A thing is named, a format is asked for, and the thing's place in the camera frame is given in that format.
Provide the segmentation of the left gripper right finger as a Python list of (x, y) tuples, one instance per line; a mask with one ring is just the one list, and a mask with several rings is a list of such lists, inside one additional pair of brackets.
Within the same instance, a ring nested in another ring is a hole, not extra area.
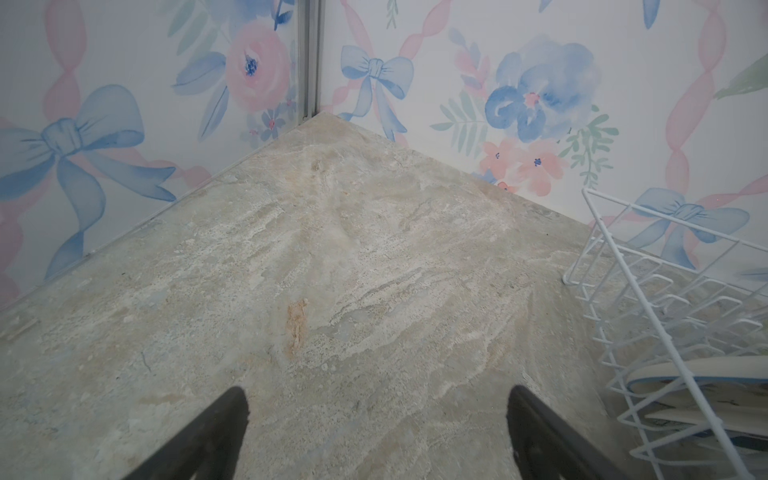
[(523, 385), (511, 389), (506, 419), (513, 459), (524, 480), (627, 477)]

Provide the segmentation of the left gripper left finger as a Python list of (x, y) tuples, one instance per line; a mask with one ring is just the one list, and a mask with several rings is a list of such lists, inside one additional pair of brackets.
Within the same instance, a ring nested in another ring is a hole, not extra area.
[(245, 391), (233, 386), (126, 477), (232, 479), (248, 417)]

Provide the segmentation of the white wire dish rack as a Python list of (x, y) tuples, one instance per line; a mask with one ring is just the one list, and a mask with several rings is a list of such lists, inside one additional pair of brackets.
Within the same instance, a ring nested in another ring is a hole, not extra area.
[[(592, 323), (630, 455), (659, 479), (763, 479), (767, 382), (698, 383), (684, 361), (767, 357), (767, 251), (737, 235), (739, 208), (651, 188), (634, 201), (582, 192), (593, 225), (563, 275)], [(680, 376), (633, 393), (635, 370), (674, 363)]]

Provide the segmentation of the plate with fruit pattern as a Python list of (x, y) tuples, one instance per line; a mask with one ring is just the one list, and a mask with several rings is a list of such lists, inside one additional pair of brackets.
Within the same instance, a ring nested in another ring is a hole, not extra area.
[[(698, 383), (744, 383), (767, 382), (766, 356), (711, 357), (684, 361), (685, 366)], [(649, 365), (633, 371), (627, 378), (626, 386), (633, 393), (648, 393), (671, 383), (680, 376), (679, 369), (672, 362)]]

